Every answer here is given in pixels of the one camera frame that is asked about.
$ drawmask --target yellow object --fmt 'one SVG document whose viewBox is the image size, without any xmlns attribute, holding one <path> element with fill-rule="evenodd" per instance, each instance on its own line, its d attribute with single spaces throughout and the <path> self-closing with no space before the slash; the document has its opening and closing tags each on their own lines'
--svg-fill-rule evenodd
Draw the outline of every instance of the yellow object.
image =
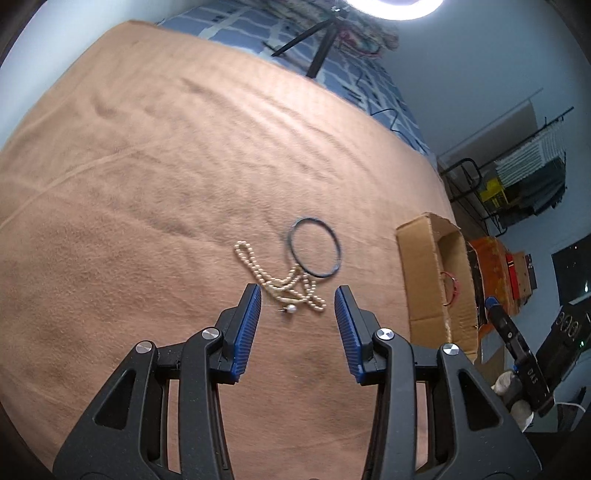
<svg viewBox="0 0 591 480">
<path fill-rule="evenodd" d="M 496 208 L 508 203 L 505 197 L 505 188 L 498 177 L 487 181 L 486 190 L 479 192 L 479 195 L 482 203 L 490 201 Z"/>
</svg>

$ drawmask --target pearl pendant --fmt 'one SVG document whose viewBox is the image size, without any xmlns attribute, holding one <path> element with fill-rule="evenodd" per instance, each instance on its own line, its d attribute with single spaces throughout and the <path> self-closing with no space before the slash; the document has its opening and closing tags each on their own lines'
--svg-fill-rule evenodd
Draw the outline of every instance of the pearl pendant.
<svg viewBox="0 0 591 480">
<path fill-rule="evenodd" d="M 301 267 L 294 265 L 285 279 L 275 278 L 265 272 L 258 261 L 250 244 L 245 241 L 239 241 L 234 245 L 234 251 L 238 258 L 248 267 L 248 269 L 255 276 L 257 282 L 263 288 L 285 307 L 278 312 L 287 312 L 294 314 L 297 311 L 296 303 L 307 303 L 308 306 L 317 312 L 323 312 L 326 308 L 326 303 L 316 292 L 316 282 L 310 280 L 308 275 L 301 271 Z M 296 284 L 302 281 L 304 284 L 304 293 L 296 290 Z M 283 296 L 285 293 L 293 295 L 295 298 Z"/>
</svg>

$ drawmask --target black cable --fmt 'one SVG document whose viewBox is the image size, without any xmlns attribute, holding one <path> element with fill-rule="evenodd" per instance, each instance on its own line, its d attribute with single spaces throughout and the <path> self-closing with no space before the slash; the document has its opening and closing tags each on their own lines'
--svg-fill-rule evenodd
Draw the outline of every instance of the black cable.
<svg viewBox="0 0 591 480">
<path fill-rule="evenodd" d="M 396 118 L 398 118 L 398 110 L 396 110 L 395 108 L 384 108 L 383 110 L 378 110 L 377 112 L 372 113 L 370 116 L 377 115 L 378 113 L 388 112 L 389 110 L 396 112 Z"/>
<path fill-rule="evenodd" d="M 335 243 L 336 263 L 330 272 L 328 272 L 328 273 L 314 273 L 314 272 L 312 272 L 312 270 L 308 270 L 304 266 L 304 264 L 300 261 L 300 259 L 297 257 L 296 251 L 293 246 L 293 234 L 296 231 L 296 229 L 298 228 L 298 226 L 300 226 L 302 223 L 315 223 L 316 225 L 320 225 L 324 230 L 326 230 L 329 233 L 330 237 L 332 238 L 333 242 Z M 312 275 L 313 277 L 316 277 L 316 278 L 329 278 L 329 277 L 332 277 L 333 275 L 335 275 L 340 269 L 340 264 L 341 264 L 341 261 L 343 258 L 343 253 L 342 253 L 342 250 L 340 247 L 339 239 L 337 238 L 335 231 L 331 227 L 329 227 L 325 222 L 323 222 L 322 220 L 320 220 L 318 218 L 303 217 L 303 218 L 300 218 L 299 220 L 297 220 L 291 226 L 290 231 L 287 233 L 287 246 L 290 249 L 291 256 L 294 258 L 296 263 L 298 263 L 300 265 L 301 269 L 304 272 L 306 272 L 308 275 Z"/>
<path fill-rule="evenodd" d="M 368 93 L 365 91 L 365 89 L 359 84 L 359 82 L 361 81 L 361 79 L 363 78 L 363 76 L 365 75 L 365 72 L 363 71 L 363 68 L 361 68 L 359 65 L 357 65 L 357 68 L 359 69 L 359 77 L 357 78 L 357 81 L 355 82 L 355 86 L 361 90 L 363 92 L 363 94 L 365 95 L 365 99 L 367 101 L 368 104 L 368 114 L 369 116 L 372 116 L 372 112 L 371 112 L 371 103 L 369 103 L 369 95 Z"/>
</svg>

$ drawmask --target white cable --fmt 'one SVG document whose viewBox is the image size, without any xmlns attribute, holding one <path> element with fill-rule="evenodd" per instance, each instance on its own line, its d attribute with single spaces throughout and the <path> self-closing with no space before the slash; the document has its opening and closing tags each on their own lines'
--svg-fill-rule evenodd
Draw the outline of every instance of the white cable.
<svg viewBox="0 0 591 480">
<path fill-rule="evenodd" d="M 556 403 L 557 405 L 570 405 L 571 407 L 579 408 L 580 410 L 582 410 L 583 413 L 586 412 L 586 410 L 578 403 L 571 403 L 571 402 L 567 402 L 567 401 L 558 401 L 558 402 L 554 402 L 554 403 Z"/>
</svg>

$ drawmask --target blue patterned cloth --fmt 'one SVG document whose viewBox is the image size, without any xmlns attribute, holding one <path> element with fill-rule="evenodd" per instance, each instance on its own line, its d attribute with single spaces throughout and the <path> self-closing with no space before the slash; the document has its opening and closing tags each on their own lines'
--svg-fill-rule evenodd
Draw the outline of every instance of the blue patterned cloth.
<svg viewBox="0 0 591 480">
<path fill-rule="evenodd" d="M 322 34 L 316 34 L 282 57 L 271 57 L 273 52 L 263 42 L 279 47 L 304 29 L 233 0 L 214 0 L 164 20 L 160 25 L 239 48 L 301 74 L 306 74 L 322 40 Z M 437 168 L 435 155 L 425 144 L 413 114 L 379 59 L 357 57 L 350 50 L 332 48 L 316 80 L 373 116 Z"/>
</svg>

